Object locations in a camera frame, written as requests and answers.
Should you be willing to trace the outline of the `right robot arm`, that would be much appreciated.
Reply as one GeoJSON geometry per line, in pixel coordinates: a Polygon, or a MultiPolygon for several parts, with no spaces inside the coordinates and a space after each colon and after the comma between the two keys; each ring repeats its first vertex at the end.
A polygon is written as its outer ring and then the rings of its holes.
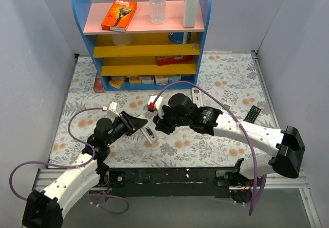
{"type": "Polygon", "coordinates": [[[235,121],[227,112],[212,107],[198,107],[182,93],[173,95],[168,103],[152,96],[149,110],[156,111],[155,129],[171,134],[177,127],[187,126],[199,134],[225,137],[252,145],[263,154],[238,160],[232,172],[237,185],[247,184],[257,176],[277,173],[296,179],[305,153],[305,145],[297,128],[265,128],[246,121],[235,121]]]}

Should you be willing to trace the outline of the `white remote control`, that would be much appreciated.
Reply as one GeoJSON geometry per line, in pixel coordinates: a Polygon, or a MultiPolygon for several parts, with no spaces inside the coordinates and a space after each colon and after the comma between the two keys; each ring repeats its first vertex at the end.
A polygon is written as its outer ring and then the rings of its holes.
{"type": "Polygon", "coordinates": [[[140,129],[144,137],[147,139],[147,141],[150,144],[154,144],[158,141],[158,136],[155,133],[155,131],[151,127],[151,123],[147,120],[147,118],[144,115],[139,116],[141,119],[145,119],[147,123],[140,129]]]}

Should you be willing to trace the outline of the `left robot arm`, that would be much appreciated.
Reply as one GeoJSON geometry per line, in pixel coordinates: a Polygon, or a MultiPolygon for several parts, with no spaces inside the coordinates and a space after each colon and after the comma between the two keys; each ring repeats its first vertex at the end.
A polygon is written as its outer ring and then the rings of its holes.
{"type": "Polygon", "coordinates": [[[109,167],[104,163],[110,146],[122,136],[132,135],[148,121],[122,111],[111,120],[97,121],[87,145],[74,163],[53,183],[27,198],[22,224],[25,227],[61,227],[69,210],[90,188],[109,182],[109,167]]]}

